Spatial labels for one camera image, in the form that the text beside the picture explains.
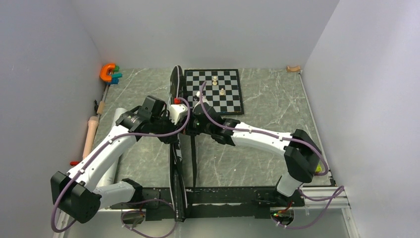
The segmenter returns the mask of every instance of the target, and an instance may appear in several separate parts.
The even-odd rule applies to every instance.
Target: floor
[[[95,145],[111,128],[115,109],[131,109],[147,95],[168,98],[172,68],[124,69],[118,85],[112,85],[105,101]],[[314,121],[297,73],[282,69],[239,69],[245,114],[232,118],[278,132],[305,130],[319,146]],[[283,158],[247,147],[224,146],[208,135],[197,141],[197,186],[275,185],[287,170]],[[181,138],[184,175],[192,185],[191,148],[188,136]],[[156,138],[142,138],[119,161],[116,181],[131,178],[142,186],[169,186],[168,145]],[[310,185],[330,185],[328,175],[315,177]]]

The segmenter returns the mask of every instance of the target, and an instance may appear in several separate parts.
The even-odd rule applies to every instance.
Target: purple cable
[[[183,98],[178,98],[180,99],[182,102],[185,103],[185,105],[187,105],[187,108],[189,108],[189,103],[187,100],[183,99]],[[121,138],[123,136],[130,136],[130,135],[134,135],[134,136],[149,136],[149,137],[166,137],[166,136],[171,136],[171,135],[175,135],[177,133],[180,133],[188,124],[188,121],[190,119],[190,115],[191,112],[190,110],[187,110],[187,119],[185,120],[184,124],[176,131],[170,132],[170,133],[166,133],[166,134],[145,134],[145,133],[125,133],[125,134],[121,134],[118,136],[115,136],[113,139],[111,139],[111,141],[115,141],[118,138]],[[86,168],[93,162],[93,160],[96,159],[96,157],[111,143],[109,141],[107,141],[106,143],[104,143],[101,147],[99,147],[99,149],[92,155],[92,157],[85,163],[85,165],[81,168],[81,170],[86,170]],[[66,231],[67,229],[69,229],[75,222],[76,220],[73,220],[69,225],[67,225],[65,228],[63,229],[58,229],[55,226],[55,214],[57,213],[57,209],[58,209],[58,205],[60,204],[61,199],[63,198],[64,194],[67,192],[68,188],[70,187],[70,185],[76,181],[76,179],[81,175],[80,170],[74,175],[74,177],[68,182],[68,184],[66,184],[66,186],[64,187],[64,189],[61,191],[61,193],[58,195],[57,200],[55,201],[54,204],[54,208],[52,209],[52,214],[51,214],[51,220],[50,220],[50,224],[51,224],[51,229],[56,232],[56,233],[61,233]]]
[[[332,194],[332,196],[328,197],[326,200],[329,199],[327,205],[325,206],[325,208],[321,211],[321,213],[309,224],[301,226],[301,227],[289,227],[289,226],[285,226],[281,223],[279,223],[278,221],[274,220],[273,217],[271,217],[271,219],[278,225],[281,226],[285,229],[291,229],[291,230],[301,230],[301,229],[305,229],[308,227],[311,227],[312,225],[314,225],[319,219],[321,219],[321,217],[325,214],[325,212],[327,211],[327,208],[329,207],[329,205],[332,202],[332,199],[334,199],[335,197],[337,197],[338,195],[340,195],[342,192],[344,191],[344,186],[339,186],[334,193]]]
[[[203,104],[203,91],[204,91],[204,87],[206,86],[206,82],[204,81],[203,84],[200,86],[200,104],[201,104],[201,108],[203,109],[204,114],[206,114],[206,117],[215,125],[217,125],[218,127],[221,127],[225,130],[235,130],[235,131],[246,131],[248,132],[248,129],[241,129],[241,128],[233,128],[233,127],[228,127],[225,125],[221,125],[219,123],[217,123],[215,120],[213,120],[213,118],[210,117],[210,115],[207,113],[206,109],[204,108],[204,104]],[[259,134],[264,134],[264,135],[268,135],[271,137],[274,137],[276,139],[279,139],[280,137],[278,135],[263,131],[263,130],[252,130],[252,132],[255,133],[259,133]],[[294,139],[294,138],[287,138],[287,137],[283,137],[282,140],[288,140],[288,141],[293,141],[293,142],[297,142],[303,145],[306,145],[307,147],[310,148],[310,150],[312,150],[318,157],[319,160],[321,160],[322,165],[324,165],[325,167],[325,171],[321,172],[321,173],[316,173],[315,176],[322,176],[322,175],[326,175],[328,173],[328,165],[324,159],[324,157],[321,155],[321,153],[315,148],[313,147],[311,144],[307,143],[306,141],[303,140],[299,140],[299,139]]]
[[[163,202],[163,203],[165,203],[166,205],[168,205],[170,208],[172,208],[172,209],[173,209],[173,206],[172,206],[169,202],[167,202],[167,201],[165,201],[165,200],[163,200],[163,199],[149,199],[149,200],[144,200],[144,201],[141,201],[141,202],[130,202],[130,203],[126,203],[126,204],[133,204],[133,205],[134,205],[134,204],[143,204],[143,203],[147,203],[147,202],[156,202],[156,201]],[[127,228],[127,229],[129,229],[130,231],[135,232],[135,233],[137,233],[137,234],[139,234],[139,235],[141,235],[141,236],[143,236],[143,237],[146,237],[146,238],[165,238],[165,237],[170,236],[170,235],[174,232],[174,230],[175,230],[175,228],[176,228],[176,224],[177,224],[177,222],[175,222],[175,224],[173,225],[173,228],[169,231],[169,233],[168,233],[168,234],[166,234],[166,235],[164,235],[164,236],[161,236],[161,237],[151,237],[151,236],[148,236],[148,235],[146,235],[146,234],[144,234],[144,233],[141,233],[140,231],[138,231],[138,230],[136,230],[136,229],[131,228],[131,227],[130,227],[130,226],[128,226],[127,224],[124,224],[124,216],[125,216],[125,215],[127,215],[128,213],[134,213],[134,212],[141,212],[141,211],[131,210],[131,211],[124,212],[124,213],[121,215],[121,223],[123,224],[123,226],[124,226],[125,228]]]

